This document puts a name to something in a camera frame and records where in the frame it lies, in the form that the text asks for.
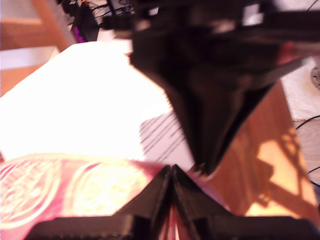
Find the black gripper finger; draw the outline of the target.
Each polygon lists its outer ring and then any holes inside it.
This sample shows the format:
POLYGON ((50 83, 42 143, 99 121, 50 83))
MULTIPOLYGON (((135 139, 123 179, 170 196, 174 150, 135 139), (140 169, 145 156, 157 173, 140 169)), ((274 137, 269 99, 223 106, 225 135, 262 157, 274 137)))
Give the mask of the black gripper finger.
POLYGON ((302 55, 294 49, 217 49, 210 53, 210 63, 210 104, 216 108, 207 159, 212 173, 244 121, 278 78, 301 66, 302 55))
POLYGON ((115 216, 132 217, 127 240, 161 240, 172 200, 171 167, 165 165, 150 183, 131 201, 118 210, 115 216))
POLYGON ((207 195, 178 165, 172 167, 174 203, 187 235, 192 240, 222 240, 212 221, 215 216, 231 216, 207 195))
POLYGON ((163 88, 169 113, 140 128, 149 160, 215 170, 215 78, 206 65, 191 64, 186 52, 152 42, 134 42, 130 63, 163 88))

